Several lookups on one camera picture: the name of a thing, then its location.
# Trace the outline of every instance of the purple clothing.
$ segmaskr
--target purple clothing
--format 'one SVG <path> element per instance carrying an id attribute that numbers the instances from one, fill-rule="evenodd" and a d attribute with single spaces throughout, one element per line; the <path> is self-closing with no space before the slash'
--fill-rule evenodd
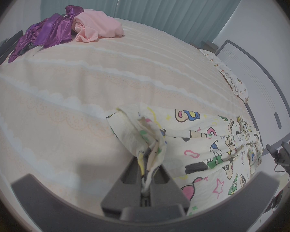
<path id="1" fill-rule="evenodd" d="M 31 25 L 26 33 L 18 40 L 8 62 L 13 62 L 30 43 L 33 45 L 43 45 L 44 48 L 48 48 L 71 41 L 73 19 L 83 11 L 82 7 L 69 5 L 66 6 L 67 16 L 63 17 L 55 13 L 50 18 Z"/>

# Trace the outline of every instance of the white headboard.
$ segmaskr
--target white headboard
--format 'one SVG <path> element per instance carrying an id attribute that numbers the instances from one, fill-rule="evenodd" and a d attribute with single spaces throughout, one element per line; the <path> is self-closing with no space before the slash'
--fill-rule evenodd
<path id="1" fill-rule="evenodd" d="M 248 52 L 227 40 L 216 55 L 246 85 L 246 108 L 259 129 L 263 148 L 281 147 L 290 140 L 290 108 L 279 86 L 267 70 Z"/>

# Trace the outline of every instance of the beige bed sheet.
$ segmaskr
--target beige bed sheet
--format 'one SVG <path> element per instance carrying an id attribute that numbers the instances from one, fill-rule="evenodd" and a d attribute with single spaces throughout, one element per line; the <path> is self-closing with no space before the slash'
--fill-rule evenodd
<path id="1" fill-rule="evenodd" d="M 131 159 L 106 116 L 145 103 L 252 123 L 244 103 L 193 46 L 122 22 L 125 36 L 36 47 L 0 66 L 0 179 L 27 173 L 66 201 L 100 202 Z"/>

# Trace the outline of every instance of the pink star print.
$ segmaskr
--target pink star print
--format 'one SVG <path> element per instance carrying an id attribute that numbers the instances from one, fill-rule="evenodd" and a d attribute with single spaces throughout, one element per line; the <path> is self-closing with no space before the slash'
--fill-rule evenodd
<path id="1" fill-rule="evenodd" d="M 218 178 L 217 178 L 217 186 L 216 188 L 213 190 L 213 193 L 217 193 L 217 199 L 219 198 L 219 194 L 222 193 L 222 187 L 223 187 L 224 181 L 221 182 Z"/>

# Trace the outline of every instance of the pink towel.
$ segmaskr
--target pink towel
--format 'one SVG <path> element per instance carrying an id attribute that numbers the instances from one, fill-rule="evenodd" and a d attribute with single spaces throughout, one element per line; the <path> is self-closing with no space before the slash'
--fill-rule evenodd
<path id="1" fill-rule="evenodd" d="M 85 9 L 74 17 L 72 29 L 77 32 L 76 41 L 90 42 L 98 37 L 113 38 L 124 35 L 121 23 L 102 11 Z"/>

